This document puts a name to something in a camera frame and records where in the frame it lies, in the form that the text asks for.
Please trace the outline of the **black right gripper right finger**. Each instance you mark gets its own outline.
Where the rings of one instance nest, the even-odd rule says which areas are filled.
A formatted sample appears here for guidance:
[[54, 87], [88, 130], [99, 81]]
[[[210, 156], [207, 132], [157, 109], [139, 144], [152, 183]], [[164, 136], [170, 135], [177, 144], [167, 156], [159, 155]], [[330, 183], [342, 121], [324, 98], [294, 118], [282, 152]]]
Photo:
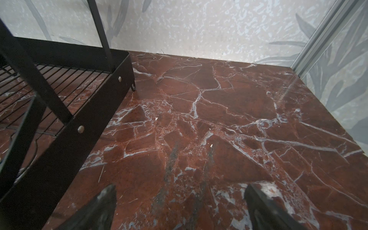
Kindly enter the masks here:
[[306, 229], [253, 184], [247, 186], [244, 199], [254, 230]]

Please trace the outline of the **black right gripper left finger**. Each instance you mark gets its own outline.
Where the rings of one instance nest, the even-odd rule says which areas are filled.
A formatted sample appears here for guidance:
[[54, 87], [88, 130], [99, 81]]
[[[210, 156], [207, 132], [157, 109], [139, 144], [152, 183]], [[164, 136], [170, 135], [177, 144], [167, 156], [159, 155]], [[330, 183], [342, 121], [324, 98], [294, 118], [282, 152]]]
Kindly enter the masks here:
[[58, 230], [110, 230], [117, 206], [116, 186], [110, 184], [57, 227]]

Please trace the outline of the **black wire dish rack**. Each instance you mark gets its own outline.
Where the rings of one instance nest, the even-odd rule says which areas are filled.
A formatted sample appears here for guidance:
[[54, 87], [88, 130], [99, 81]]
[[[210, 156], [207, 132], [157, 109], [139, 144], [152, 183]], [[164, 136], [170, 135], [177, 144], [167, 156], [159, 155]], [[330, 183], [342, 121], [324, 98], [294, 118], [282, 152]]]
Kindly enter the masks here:
[[[87, 1], [101, 46], [16, 37], [1, 22], [1, 64], [13, 70], [32, 97], [14, 118], [19, 125], [1, 161], [1, 229], [40, 230], [88, 158], [128, 91], [136, 90], [130, 54], [111, 49], [106, 33], [119, 33], [128, 1], [104, 26], [97, 3]], [[76, 112], [45, 78], [48, 68], [67, 80], [104, 75]]]

